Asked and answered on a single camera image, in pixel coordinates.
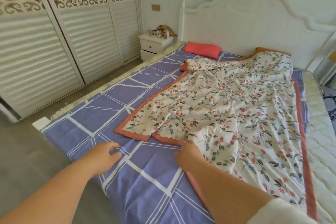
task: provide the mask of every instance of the gray floor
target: gray floor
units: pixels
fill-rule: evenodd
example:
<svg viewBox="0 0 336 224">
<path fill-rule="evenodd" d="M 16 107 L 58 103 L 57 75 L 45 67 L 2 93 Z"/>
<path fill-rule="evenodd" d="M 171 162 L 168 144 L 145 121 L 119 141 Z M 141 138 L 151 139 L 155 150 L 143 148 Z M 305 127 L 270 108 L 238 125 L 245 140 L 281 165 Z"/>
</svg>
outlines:
<svg viewBox="0 0 336 224">
<path fill-rule="evenodd" d="M 11 124 L 0 113 L 0 216 L 71 163 L 31 124 L 43 116 L 49 118 L 66 103 L 79 99 L 140 63 L 140 59 L 134 60 L 17 124 Z M 87 184 L 73 223 L 119 223 L 113 206 L 96 183 Z"/>
</svg>

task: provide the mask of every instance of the pink pillow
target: pink pillow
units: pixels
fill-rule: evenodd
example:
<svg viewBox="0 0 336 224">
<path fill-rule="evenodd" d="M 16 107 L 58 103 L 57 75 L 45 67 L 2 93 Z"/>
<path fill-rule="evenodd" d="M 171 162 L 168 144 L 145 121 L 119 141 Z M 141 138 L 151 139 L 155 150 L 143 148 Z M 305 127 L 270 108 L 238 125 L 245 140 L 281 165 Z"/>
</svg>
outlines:
<svg viewBox="0 0 336 224">
<path fill-rule="evenodd" d="M 213 59 L 218 59 L 218 54 L 222 48 L 214 44 L 197 44 L 188 42 L 184 48 L 184 52 L 193 53 L 199 56 L 205 56 Z"/>
</svg>

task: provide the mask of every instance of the white sleeve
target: white sleeve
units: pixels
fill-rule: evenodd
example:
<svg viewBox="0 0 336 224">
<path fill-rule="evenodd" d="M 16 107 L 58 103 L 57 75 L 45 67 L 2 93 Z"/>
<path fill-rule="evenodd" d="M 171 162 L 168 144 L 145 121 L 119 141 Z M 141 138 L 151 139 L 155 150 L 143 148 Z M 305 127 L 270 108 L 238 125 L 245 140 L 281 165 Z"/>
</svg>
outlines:
<svg viewBox="0 0 336 224">
<path fill-rule="evenodd" d="M 261 208 L 247 224 L 317 224 L 300 209 L 282 199 L 273 199 Z"/>
</svg>

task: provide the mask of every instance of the person's left hand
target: person's left hand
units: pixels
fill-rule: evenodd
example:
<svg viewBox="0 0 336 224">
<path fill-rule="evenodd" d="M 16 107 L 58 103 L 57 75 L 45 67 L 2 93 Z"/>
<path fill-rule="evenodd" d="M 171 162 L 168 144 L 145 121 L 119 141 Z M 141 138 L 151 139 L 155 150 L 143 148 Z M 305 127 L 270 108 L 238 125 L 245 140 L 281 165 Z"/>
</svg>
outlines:
<svg viewBox="0 0 336 224">
<path fill-rule="evenodd" d="M 110 151 L 118 147 L 115 142 L 99 143 L 89 150 L 78 162 L 82 163 L 91 174 L 91 177 L 107 172 L 121 157 L 117 152 L 110 155 Z"/>
</svg>

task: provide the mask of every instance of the blanket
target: blanket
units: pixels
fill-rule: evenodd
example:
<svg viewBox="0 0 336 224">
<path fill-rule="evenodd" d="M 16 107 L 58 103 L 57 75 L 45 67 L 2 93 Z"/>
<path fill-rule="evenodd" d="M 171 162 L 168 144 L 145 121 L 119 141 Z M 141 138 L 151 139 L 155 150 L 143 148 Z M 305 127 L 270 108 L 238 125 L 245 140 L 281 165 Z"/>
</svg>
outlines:
<svg viewBox="0 0 336 224">
<path fill-rule="evenodd" d="M 171 144 L 193 140 L 208 162 L 316 219 L 290 57 L 260 52 L 228 62 L 197 58 L 181 69 L 174 83 L 147 99 L 115 132 Z"/>
</svg>

